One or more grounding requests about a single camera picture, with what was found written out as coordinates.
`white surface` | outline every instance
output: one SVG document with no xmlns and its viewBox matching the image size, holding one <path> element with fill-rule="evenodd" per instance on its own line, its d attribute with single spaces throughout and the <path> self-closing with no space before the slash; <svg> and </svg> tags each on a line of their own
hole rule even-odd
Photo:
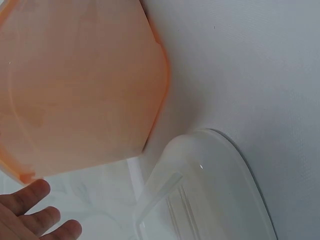
<svg viewBox="0 0 320 240">
<path fill-rule="evenodd" d="M 220 130 L 252 168 L 278 239 L 320 239 L 320 1 L 144 1 L 172 65 L 144 179 L 175 136 Z"/>
<path fill-rule="evenodd" d="M 134 219 L 140 240 L 276 240 L 245 161 L 213 130 L 166 146 Z"/>
<path fill-rule="evenodd" d="M 82 224 L 79 240 L 136 239 L 132 221 L 136 199 L 127 161 L 63 173 L 46 180 L 51 193 L 31 212 L 47 206 L 58 208 L 61 221 L 57 226 L 68 219 Z M 0 194 L 19 189 L 18 183 L 0 172 Z"/>
</svg>

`orange plastic container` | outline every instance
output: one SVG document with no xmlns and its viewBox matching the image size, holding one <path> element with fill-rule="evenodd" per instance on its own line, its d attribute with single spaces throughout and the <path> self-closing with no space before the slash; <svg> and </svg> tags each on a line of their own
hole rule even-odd
<svg viewBox="0 0 320 240">
<path fill-rule="evenodd" d="M 5 0 L 3 170 L 29 183 L 139 155 L 168 71 L 139 0 Z"/>
</svg>

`white background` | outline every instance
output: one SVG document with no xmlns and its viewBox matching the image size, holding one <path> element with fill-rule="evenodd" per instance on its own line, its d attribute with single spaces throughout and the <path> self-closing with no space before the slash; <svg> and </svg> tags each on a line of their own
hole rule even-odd
<svg viewBox="0 0 320 240">
<path fill-rule="evenodd" d="M 145 0 L 172 65 L 140 157 L 169 140 L 227 134 L 252 168 L 279 240 L 320 238 L 320 1 Z"/>
</svg>

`container lid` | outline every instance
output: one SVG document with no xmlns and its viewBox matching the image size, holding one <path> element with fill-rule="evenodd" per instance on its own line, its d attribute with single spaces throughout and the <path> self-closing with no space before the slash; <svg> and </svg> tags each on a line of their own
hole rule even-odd
<svg viewBox="0 0 320 240">
<path fill-rule="evenodd" d="M 139 240 L 276 240 L 242 156 L 220 133 L 172 140 L 138 200 Z"/>
</svg>

